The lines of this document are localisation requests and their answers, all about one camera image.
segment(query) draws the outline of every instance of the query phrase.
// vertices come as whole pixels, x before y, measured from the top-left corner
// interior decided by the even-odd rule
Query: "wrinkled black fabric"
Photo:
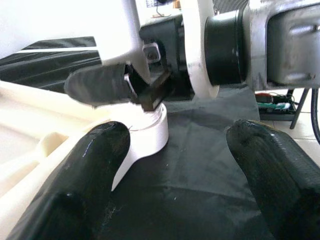
[[[249,0],[213,0],[215,8],[222,14],[234,10],[243,10]]]
[[[93,37],[55,39],[36,42],[25,50],[91,47]],[[97,50],[22,52],[0,59],[0,80],[64,93],[67,77],[74,71],[101,65]]]
[[[114,190],[101,239],[274,240],[226,141],[235,120],[259,119],[253,93],[165,105],[168,143]]]
[[[79,47],[95,47],[96,41],[93,36],[60,38],[51,40],[37,41],[23,50],[30,49],[58,49],[58,48],[79,48]]]

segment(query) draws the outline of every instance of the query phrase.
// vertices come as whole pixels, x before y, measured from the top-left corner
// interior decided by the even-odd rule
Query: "black fabric surface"
[[[165,105],[169,141],[114,190],[100,239],[273,240],[226,141],[235,120],[259,119],[253,93]]]

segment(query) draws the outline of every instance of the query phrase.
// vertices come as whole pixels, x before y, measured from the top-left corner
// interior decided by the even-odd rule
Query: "black plastic sheet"
[[[94,47],[93,37],[77,37],[39,41],[23,50],[0,59],[0,80],[34,88],[64,93],[67,77],[74,71],[93,65],[101,65],[97,50],[68,48]],[[57,48],[66,51],[55,51]]]

